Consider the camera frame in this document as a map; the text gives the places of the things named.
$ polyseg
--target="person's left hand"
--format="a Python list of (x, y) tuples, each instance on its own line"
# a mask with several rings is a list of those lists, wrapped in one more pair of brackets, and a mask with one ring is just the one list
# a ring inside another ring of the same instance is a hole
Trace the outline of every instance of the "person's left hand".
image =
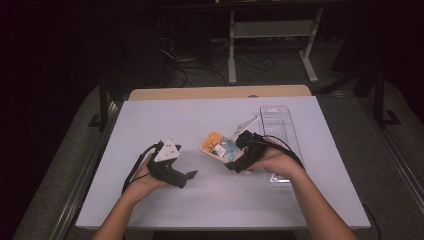
[(147, 156), (147, 159), (140, 165), (124, 192), (134, 203), (140, 202), (141, 199), (154, 190), (168, 185), (166, 182), (160, 181), (150, 174), (147, 163), (151, 160), (151, 156), (151, 154)]

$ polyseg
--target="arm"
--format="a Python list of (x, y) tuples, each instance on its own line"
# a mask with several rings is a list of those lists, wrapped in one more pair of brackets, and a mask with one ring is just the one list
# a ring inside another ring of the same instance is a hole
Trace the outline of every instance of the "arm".
[[(133, 179), (149, 173), (146, 167), (148, 160), (143, 162)], [(157, 188), (166, 185), (165, 182), (159, 181), (151, 175), (146, 175), (132, 182), (118, 199), (93, 239), (122, 240), (135, 205)]]
[(357, 239), (320, 193), (305, 170), (291, 157), (268, 148), (265, 156), (253, 164), (249, 170), (255, 168), (265, 168), (290, 180), (313, 239)]

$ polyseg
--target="white table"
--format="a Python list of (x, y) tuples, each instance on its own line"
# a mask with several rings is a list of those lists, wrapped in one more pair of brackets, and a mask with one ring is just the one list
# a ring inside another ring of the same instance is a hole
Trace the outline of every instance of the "white table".
[(264, 170), (229, 171), (200, 151), (211, 131), (232, 134), (262, 106), (287, 106), (302, 161), (317, 187), (352, 228), (370, 227), (315, 97), (145, 100), (125, 102), (76, 226), (98, 228), (118, 199), (138, 156), (159, 140), (182, 145), (174, 169), (199, 170), (184, 189), (159, 189), (136, 206), (129, 228), (271, 230), (305, 228), (289, 183), (271, 184)]

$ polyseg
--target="person's right hand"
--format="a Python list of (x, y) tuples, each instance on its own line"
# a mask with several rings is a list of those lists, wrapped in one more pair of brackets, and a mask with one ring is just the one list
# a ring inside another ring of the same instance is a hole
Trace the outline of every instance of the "person's right hand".
[(265, 168), (269, 172), (276, 173), (286, 179), (292, 179), (299, 172), (304, 171), (296, 161), (280, 150), (268, 147), (265, 155), (246, 170)]

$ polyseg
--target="white tabletop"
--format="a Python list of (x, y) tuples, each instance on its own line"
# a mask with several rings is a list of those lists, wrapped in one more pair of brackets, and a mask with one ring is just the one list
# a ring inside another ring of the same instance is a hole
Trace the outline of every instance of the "white tabletop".
[(139, 229), (296, 229), (306, 227), (290, 183), (269, 183), (264, 170), (229, 171), (200, 151), (211, 131), (230, 136), (264, 106), (287, 106), (304, 166), (352, 228), (370, 227), (315, 97), (186, 99), (125, 102), (76, 226), (98, 228), (119, 198), (139, 155), (159, 140), (182, 145), (174, 169), (198, 170), (184, 189), (159, 189), (129, 222)]

